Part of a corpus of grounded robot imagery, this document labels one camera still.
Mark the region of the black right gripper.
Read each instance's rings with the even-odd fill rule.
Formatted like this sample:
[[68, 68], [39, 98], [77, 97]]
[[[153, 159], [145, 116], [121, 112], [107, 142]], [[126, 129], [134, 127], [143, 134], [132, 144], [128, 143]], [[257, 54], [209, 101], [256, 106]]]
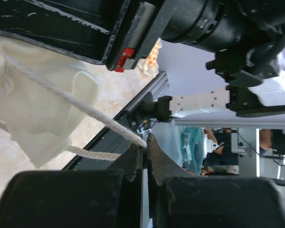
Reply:
[[0, 0], [0, 36], [110, 71], [146, 58], [168, 23], [180, 31], [201, 14], [203, 0]]

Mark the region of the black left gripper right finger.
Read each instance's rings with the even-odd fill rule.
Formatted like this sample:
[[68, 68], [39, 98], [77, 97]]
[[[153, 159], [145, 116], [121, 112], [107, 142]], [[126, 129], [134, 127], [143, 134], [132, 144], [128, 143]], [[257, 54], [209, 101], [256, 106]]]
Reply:
[[191, 175], [147, 138], [149, 216], [156, 228], [285, 228], [273, 180]]

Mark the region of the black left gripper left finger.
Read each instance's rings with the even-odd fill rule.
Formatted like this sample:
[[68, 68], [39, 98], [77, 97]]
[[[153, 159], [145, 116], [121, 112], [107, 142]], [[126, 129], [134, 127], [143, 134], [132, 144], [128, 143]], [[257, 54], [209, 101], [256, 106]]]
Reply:
[[104, 170], [25, 171], [0, 198], [0, 228], [138, 228], [143, 148]]

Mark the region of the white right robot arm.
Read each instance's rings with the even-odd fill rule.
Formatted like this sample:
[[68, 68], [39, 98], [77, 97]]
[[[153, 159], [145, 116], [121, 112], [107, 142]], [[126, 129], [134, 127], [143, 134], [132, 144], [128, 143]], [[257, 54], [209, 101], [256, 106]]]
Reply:
[[251, 89], [278, 75], [285, 0], [0, 0], [0, 35], [109, 71], [133, 69], [161, 38], [215, 54], [227, 83], [223, 107], [238, 117], [285, 114]]

